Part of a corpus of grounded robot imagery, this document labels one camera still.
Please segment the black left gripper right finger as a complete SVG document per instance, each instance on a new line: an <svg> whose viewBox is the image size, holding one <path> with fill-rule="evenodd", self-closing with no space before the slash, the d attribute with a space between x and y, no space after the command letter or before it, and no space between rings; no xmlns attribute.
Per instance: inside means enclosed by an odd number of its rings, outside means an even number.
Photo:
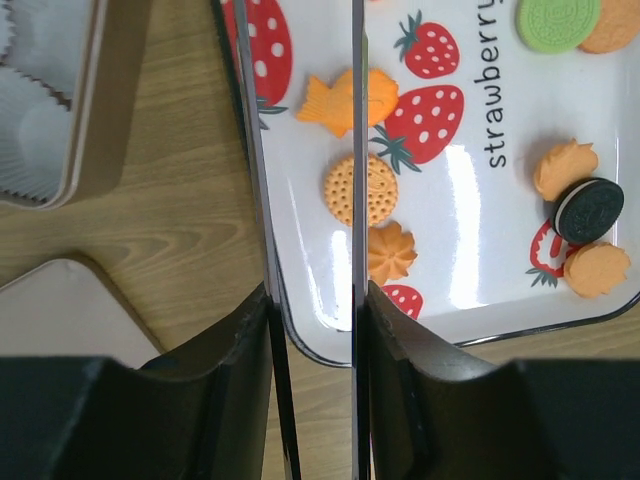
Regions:
<svg viewBox="0 0 640 480"><path fill-rule="evenodd" d="M379 479L635 479L639 364L493 365L401 312L377 286L370 412Z"/></svg>

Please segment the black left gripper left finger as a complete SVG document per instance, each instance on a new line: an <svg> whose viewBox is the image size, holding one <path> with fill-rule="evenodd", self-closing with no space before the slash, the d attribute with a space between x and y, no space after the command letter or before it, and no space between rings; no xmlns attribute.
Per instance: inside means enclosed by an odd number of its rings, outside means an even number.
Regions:
<svg viewBox="0 0 640 480"><path fill-rule="evenodd" d="M268 298L139 369L109 357L1 361L5 479L257 479L271 389Z"/></svg>

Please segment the orange flower shaped cookie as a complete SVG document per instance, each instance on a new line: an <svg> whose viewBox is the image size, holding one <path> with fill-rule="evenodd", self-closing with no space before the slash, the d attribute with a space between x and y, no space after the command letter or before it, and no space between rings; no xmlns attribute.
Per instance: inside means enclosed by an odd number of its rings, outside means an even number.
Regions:
<svg viewBox="0 0 640 480"><path fill-rule="evenodd" d="M417 258L415 240L411 232L391 221L384 227L370 227L368 231L368 273L379 287L388 281L400 280Z"/></svg>

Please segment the silver metal tongs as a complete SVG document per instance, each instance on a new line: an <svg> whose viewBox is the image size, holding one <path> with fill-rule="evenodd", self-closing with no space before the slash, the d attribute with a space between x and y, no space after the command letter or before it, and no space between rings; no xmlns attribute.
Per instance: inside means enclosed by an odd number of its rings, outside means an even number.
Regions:
<svg viewBox="0 0 640 480"><path fill-rule="evenodd" d="M248 33L246 6L235 1L234 16L238 41L240 77L242 81L243 109L252 172L257 175L259 208L264 228L267 254L268 285L275 285L276 249L273 223L269 206L268 182L264 164L261 129L255 95L254 62ZM352 3L352 67L353 67L353 154L352 177L352 477L371 477L371 441L369 420L369 365L367 347L367 176L368 152L365 134L368 122L368 40L365 30L365 3Z"/></svg>

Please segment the green macaron cookie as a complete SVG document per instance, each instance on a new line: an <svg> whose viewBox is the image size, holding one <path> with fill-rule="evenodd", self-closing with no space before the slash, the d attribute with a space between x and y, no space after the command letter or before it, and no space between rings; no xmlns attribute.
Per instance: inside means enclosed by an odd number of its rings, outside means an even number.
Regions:
<svg viewBox="0 0 640 480"><path fill-rule="evenodd" d="M521 0L516 27L523 43L536 52L559 54L575 49L595 29L600 0Z"/></svg>

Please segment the brown tin lid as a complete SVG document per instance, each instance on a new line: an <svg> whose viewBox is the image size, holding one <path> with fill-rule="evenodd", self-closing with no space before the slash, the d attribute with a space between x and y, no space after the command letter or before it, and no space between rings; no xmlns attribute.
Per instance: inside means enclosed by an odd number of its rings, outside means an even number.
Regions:
<svg viewBox="0 0 640 480"><path fill-rule="evenodd" d="M52 259L1 286L3 356L109 356L139 368L162 353L129 300L88 258Z"/></svg>

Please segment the orange waffle cookie left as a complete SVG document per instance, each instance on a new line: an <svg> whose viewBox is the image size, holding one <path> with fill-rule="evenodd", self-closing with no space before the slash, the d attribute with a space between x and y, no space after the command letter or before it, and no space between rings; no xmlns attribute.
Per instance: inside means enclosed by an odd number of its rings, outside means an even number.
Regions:
<svg viewBox="0 0 640 480"><path fill-rule="evenodd" d="M341 223L353 224L353 156L335 163L324 180L324 196L331 214ZM394 211L398 184L393 170L379 157L370 154L367 168L368 224L375 226L385 221Z"/></svg>

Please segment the black sandwich cookie lower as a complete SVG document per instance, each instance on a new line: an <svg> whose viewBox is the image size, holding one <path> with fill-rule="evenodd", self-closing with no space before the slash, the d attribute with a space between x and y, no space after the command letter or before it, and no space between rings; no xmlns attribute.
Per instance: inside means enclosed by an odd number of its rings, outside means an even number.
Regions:
<svg viewBox="0 0 640 480"><path fill-rule="evenodd" d="M624 201L623 189L611 180L590 177L576 181L555 201L551 226L569 244L590 244L613 227Z"/></svg>

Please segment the orange cookie beside pink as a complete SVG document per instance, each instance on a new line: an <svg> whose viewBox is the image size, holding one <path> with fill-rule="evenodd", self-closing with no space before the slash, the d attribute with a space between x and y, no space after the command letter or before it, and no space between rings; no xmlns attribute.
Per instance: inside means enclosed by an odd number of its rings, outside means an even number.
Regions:
<svg viewBox="0 0 640 480"><path fill-rule="evenodd" d="M543 200L556 201L570 185L588 178L598 168L599 157L592 146L573 138L555 145L539 160L533 183Z"/></svg>

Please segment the orange cookie left edge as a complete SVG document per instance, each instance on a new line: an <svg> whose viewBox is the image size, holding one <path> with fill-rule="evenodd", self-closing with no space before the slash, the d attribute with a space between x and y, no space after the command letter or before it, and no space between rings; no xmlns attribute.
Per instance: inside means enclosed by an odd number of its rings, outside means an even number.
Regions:
<svg viewBox="0 0 640 480"><path fill-rule="evenodd" d="M354 127L353 70L346 70L332 86L315 75L307 84L306 99L296 113L300 122L320 124L337 138ZM388 118L399 102L399 86L381 69L368 74L368 121L373 127Z"/></svg>

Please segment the brown cookie tin box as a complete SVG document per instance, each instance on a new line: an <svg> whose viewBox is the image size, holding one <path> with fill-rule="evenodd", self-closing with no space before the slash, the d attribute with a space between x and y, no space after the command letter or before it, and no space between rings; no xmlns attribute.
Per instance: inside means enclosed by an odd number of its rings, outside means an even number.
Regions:
<svg viewBox="0 0 640 480"><path fill-rule="evenodd" d="M148 1L1 4L1 203L46 211L120 181Z"/></svg>

